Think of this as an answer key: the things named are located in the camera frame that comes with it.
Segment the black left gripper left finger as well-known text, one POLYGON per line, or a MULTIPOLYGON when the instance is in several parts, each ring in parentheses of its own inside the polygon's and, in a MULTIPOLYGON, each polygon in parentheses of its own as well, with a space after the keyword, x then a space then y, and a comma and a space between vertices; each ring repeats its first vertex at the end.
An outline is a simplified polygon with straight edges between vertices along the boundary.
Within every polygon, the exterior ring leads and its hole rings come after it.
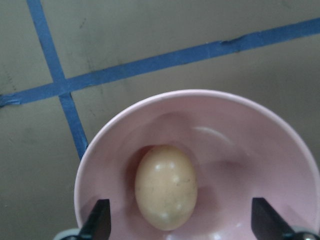
POLYGON ((99 199, 78 234, 79 240, 108 240, 111 235, 109 199, 99 199))

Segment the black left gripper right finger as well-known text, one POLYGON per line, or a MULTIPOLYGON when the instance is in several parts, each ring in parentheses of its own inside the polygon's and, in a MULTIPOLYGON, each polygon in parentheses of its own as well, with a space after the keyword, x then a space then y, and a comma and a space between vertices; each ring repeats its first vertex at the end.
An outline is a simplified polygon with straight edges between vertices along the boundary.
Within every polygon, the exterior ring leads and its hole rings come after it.
POLYGON ((251 202, 251 230, 257 240, 299 240, 300 236, 263 197, 251 202))

